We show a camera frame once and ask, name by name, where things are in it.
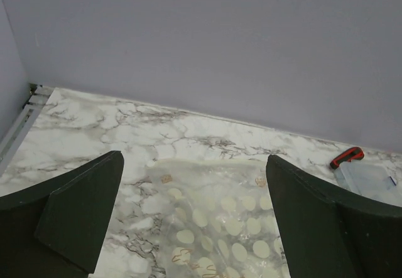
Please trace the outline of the clear dotted zip top bag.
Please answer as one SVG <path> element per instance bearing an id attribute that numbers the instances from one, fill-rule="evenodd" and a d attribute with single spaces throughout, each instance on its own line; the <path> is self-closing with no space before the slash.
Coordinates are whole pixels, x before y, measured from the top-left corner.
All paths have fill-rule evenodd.
<path id="1" fill-rule="evenodd" d="M 167 277 L 288 277 L 261 161 L 166 159 L 146 170 L 161 197 Z"/>

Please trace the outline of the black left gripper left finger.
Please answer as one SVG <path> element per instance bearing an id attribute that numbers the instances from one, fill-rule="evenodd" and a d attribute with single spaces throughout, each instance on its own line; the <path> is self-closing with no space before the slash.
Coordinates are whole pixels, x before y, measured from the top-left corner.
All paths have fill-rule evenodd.
<path id="1" fill-rule="evenodd" d="M 110 151 L 74 170 L 1 197 L 1 277 L 94 273 L 122 178 Z"/>

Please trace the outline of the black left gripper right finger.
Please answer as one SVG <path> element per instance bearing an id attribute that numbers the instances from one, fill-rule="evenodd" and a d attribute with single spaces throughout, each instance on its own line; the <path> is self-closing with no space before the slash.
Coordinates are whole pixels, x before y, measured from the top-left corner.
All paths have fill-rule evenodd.
<path id="1" fill-rule="evenodd" d="M 291 277 L 401 277 L 401 207 L 270 155 L 266 178 Z"/>

